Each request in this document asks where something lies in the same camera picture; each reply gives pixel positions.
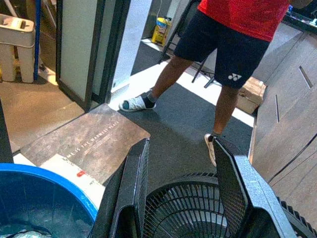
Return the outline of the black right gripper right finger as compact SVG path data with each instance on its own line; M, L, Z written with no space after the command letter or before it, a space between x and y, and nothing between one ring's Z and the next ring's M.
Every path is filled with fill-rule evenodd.
M249 159L223 139L213 142L220 198L233 238L294 238L273 190Z

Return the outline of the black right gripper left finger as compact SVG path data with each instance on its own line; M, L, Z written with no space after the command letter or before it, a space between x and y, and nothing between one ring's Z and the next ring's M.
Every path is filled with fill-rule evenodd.
M119 168L107 180L90 237L142 237L149 149L149 138L133 145Z

